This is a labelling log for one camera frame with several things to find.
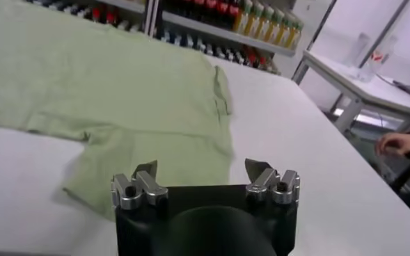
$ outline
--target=plastic bottle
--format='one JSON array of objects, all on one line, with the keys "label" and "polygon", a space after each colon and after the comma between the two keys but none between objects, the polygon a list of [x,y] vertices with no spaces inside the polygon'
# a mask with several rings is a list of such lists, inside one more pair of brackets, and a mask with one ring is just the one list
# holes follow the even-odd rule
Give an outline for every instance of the plastic bottle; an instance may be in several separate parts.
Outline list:
[{"label": "plastic bottle", "polygon": [[228,9],[230,6],[230,0],[219,0],[217,3],[217,21],[216,25],[226,27],[228,23]]},{"label": "plastic bottle", "polygon": [[261,3],[256,3],[256,5],[254,6],[254,11],[250,16],[250,19],[248,21],[248,24],[246,25],[245,28],[245,32],[244,34],[254,38],[255,37],[255,33],[259,28],[260,25],[260,18],[262,17],[262,13],[264,10],[264,6]]},{"label": "plastic bottle", "polygon": [[202,20],[202,15],[205,6],[205,0],[193,0],[194,9],[192,12],[192,17],[196,20]]},{"label": "plastic bottle", "polygon": [[388,60],[393,53],[393,48],[397,43],[398,38],[392,35],[389,40],[379,45],[369,57],[364,66],[358,71],[356,78],[364,83],[369,83],[379,68]]},{"label": "plastic bottle", "polygon": [[233,28],[235,25],[235,21],[239,17],[240,13],[240,0],[231,0],[230,7],[228,11],[228,26],[229,28]]},{"label": "plastic bottle", "polygon": [[271,19],[273,17],[274,9],[268,6],[263,12],[262,19],[260,20],[260,25],[258,30],[255,32],[255,38],[259,40],[265,40],[267,36],[269,27],[271,26]]},{"label": "plastic bottle", "polygon": [[283,23],[282,23],[283,17],[284,17],[284,14],[282,13],[282,11],[275,9],[274,14],[273,14],[273,20],[265,36],[265,42],[274,44],[279,33],[283,32]]},{"label": "plastic bottle", "polygon": [[245,32],[246,25],[248,24],[249,14],[251,12],[251,8],[253,7],[253,2],[251,0],[244,1],[243,12],[239,13],[237,19],[234,23],[233,31],[235,33],[243,34]]},{"label": "plastic bottle", "polygon": [[294,26],[290,28],[290,36],[285,43],[285,48],[294,49],[301,39],[303,24],[301,22],[295,22]]},{"label": "plastic bottle", "polygon": [[282,23],[282,29],[279,32],[276,41],[274,42],[275,45],[280,45],[280,46],[285,46],[285,43],[287,42],[288,38],[290,37],[290,26],[293,23],[292,20],[289,19],[289,17],[286,17],[283,19]]},{"label": "plastic bottle", "polygon": [[217,0],[205,0],[205,13],[203,19],[213,24],[216,20]]}]

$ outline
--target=store shelf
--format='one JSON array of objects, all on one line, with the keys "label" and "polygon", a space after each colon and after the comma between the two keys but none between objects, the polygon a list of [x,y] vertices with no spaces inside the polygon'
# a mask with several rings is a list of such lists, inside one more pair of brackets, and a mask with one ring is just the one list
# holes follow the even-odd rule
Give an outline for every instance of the store shelf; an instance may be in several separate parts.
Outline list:
[{"label": "store shelf", "polygon": [[129,0],[97,0],[101,3],[107,3],[111,6],[116,6],[125,10],[131,10],[136,13],[144,13],[144,5],[135,1]]},{"label": "store shelf", "polygon": [[177,24],[179,26],[186,27],[188,29],[208,33],[210,35],[215,35],[220,38],[225,38],[234,42],[239,42],[241,44],[249,45],[258,49],[263,49],[265,51],[270,51],[276,54],[282,54],[289,57],[294,56],[294,51],[292,51],[291,49],[287,49],[277,45],[272,45],[267,42],[253,39],[245,35],[240,35],[238,33],[234,33],[226,29],[220,29],[216,26],[211,26],[202,22],[197,22],[196,20],[188,19],[166,11],[163,12],[163,20],[173,24]]}]

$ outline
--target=table surface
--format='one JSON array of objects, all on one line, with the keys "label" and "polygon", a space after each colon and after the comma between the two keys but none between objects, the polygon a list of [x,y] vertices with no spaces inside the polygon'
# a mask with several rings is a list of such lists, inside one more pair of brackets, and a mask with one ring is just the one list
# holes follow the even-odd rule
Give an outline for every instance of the table surface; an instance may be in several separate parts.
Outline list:
[{"label": "table surface", "polygon": [[351,68],[320,54],[305,51],[304,56],[339,81],[346,89],[357,94],[361,99],[410,114],[410,94],[403,90],[391,86],[377,76],[368,83],[353,79],[349,76],[352,73]]},{"label": "table surface", "polygon": [[[234,113],[231,184],[244,159],[301,175],[292,255],[410,255],[410,210],[289,79],[209,58]],[[114,224],[60,190],[83,145],[0,129],[0,251],[115,255]]]}]

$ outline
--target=bottle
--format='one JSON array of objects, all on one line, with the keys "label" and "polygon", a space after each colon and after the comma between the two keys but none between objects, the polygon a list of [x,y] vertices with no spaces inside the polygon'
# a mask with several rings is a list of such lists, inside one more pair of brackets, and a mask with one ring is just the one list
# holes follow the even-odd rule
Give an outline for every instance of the bottle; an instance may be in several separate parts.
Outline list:
[{"label": "bottle", "polygon": [[183,5],[180,7],[180,15],[184,17],[191,17],[193,10],[193,1],[192,0],[183,0]]},{"label": "bottle", "polygon": [[129,32],[138,32],[140,30],[141,25],[140,24],[134,24],[130,28]]},{"label": "bottle", "polygon": [[214,51],[212,51],[212,45],[211,44],[206,45],[206,54],[210,55],[210,56],[214,55]]},{"label": "bottle", "polygon": [[201,21],[202,14],[205,8],[205,0],[193,0],[194,6],[191,17],[195,20]]},{"label": "bottle", "polygon": [[231,49],[226,48],[225,49],[225,55],[226,55],[227,60],[229,60],[230,62],[234,61],[234,54],[232,53]]},{"label": "bottle", "polygon": [[52,3],[51,5],[49,5],[49,9],[50,10],[62,10],[64,9],[65,6],[66,6],[66,3],[62,1],[56,1]]},{"label": "bottle", "polygon": [[106,14],[106,24],[116,26],[118,23],[118,10],[111,8]]},{"label": "bottle", "polygon": [[239,65],[243,65],[245,63],[245,58],[242,56],[240,51],[235,51],[235,59]]},{"label": "bottle", "polygon": [[296,22],[293,28],[293,31],[294,31],[293,38],[291,39],[291,42],[285,47],[290,48],[290,49],[296,49],[297,44],[299,43],[299,40],[301,39],[301,36],[302,36],[302,28],[303,28],[303,23]]},{"label": "bottle", "polygon": [[246,59],[249,60],[249,64],[247,65],[254,68],[258,68],[260,63],[258,57],[254,53],[253,48],[244,45],[244,52],[246,55]]},{"label": "bottle", "polygon": [[216,20],[217,0],[205,0],[205,16],[204,20],[207,23],[213,24]]},{"label": "bottle", "polygon": [[292,13],[287,13],[287,14],[288,16],[290,16],[290,19],[292,20],[292,22],[289,27],[290,34],[288,35],[288,38],[286,38],[286,41],[283,43],[283,46],[285,48],[291,48],[292,43],[294,42],[294,39],[296,38],[297,34],[299,34],[298,27],[300,25],[300,21]]},{"label": "bottle", "polygon": [[175,35],[174,45],[180,46],[182,44],[182,36],[180,34]]},{"label": "bottle", "polygon": [[271,26],[271,18],[273,16],[274,10],[271,6],[268,6],[263,12],[262,19],[260,19],[260,25],[258,30],[255,32],[255,38],[259,40],[265,40],[269,27]]},{"label": "bottle", "polygon": [[129,28],[129,25],[130,25],[129,21],[123,20],[122,22],[119,23],[118,29],[126,31]]},{"label": "bottle", "polygon": [[269,30],[264,38],[265,42],[274,44],[279,34],[283,32],[283,23],[282,23],[283,16],[284,16],[284,13],[282,13],[282,11],[280,11],[279,9],[275,9],[274,14],[273,14],[273,20],[271,21]]},{"label": "bottle", "polygon": [[254,5],[254,11],[251,13],[248,24],[246,25],[244,34],[254,38],[255,32],[258,30],[260,24],[260,17],[262,17],[264,6],[257,2]]},{"label": "bottle", "polygon": [[227,27],[228,19],[227,12],[230,5],[229,0],[219,0],[217,2],[217,21],[216,25],[221,27]]},{"label": "bottle", "polygon": [[84,18],[84,19],[90,19],[91,15],[92,15],[92,8],[90,8],[90,7],[87,7],[87,8],[85,8],[85,9],[83,9],[83,10],[80,10],[80,11],[77,13],[77,16],[78,16],[78,17]]},{"label": "bottle", "polygon": [[219,46],[216,46],[215,56],[225,59],[225,54],[223,53],[222,49]]},{"label": "bottle", "polygon": [[99,8],[94,8],[92,10],[92,20],[93,22],[100,22],[101,19],[101,11]]},{"label": "bottle", "polygon": [[192,40],[192,36],[189,34],[186,34],[185,47],[187,48],[194,47],[194,40]]},{"label": "bottle", "polygon": [[240,0],[230,0],[230,7],[228,8],[228,28],[232,29],[234,27],[235,21],[239,16],[239,5]]},{"label": "bottle", "polygon": [[288,17],[288,19],[285,19],[283,23],[282,36],[281,36],[280,41],[278,42],[278,45],[285,47],[287,41],[290,39],[293,24],[294,24],[294,21],[291,19],[291,17]]},{"label": "bottle", "polygon": [[253,7],[253,2],[251,0],[245,0],[243,12],[239,12],[239,16],[235,20],[233,31],[235,33],[243,34],[245,32],[246,25],[248,24],[249,14],[251,8]]},{"label": "bottle", "polygon": [[364,83],[369,83],[381,66],[388,60],[393,53],[393,48],[398,38],[392,35],[388,40],[383,41],[370,55],[364,66],[358,71],[356,78]]}]

